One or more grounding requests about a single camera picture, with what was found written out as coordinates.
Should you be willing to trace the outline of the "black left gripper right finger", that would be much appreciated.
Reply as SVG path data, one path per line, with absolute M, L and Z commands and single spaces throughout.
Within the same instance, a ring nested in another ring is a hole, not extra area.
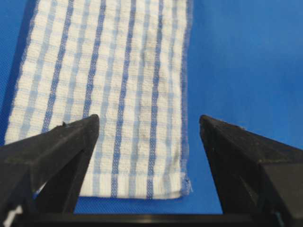
M 303 224 L 303 151 L 202 115 L 200 137 L 224 216 L 232 223 Z

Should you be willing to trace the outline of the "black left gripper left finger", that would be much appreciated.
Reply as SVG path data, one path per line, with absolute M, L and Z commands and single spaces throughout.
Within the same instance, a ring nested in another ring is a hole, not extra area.
M 0 224 L 16 214 L 74 212 L 99 137 L 99 117 L 63 123 L 0 148 Z

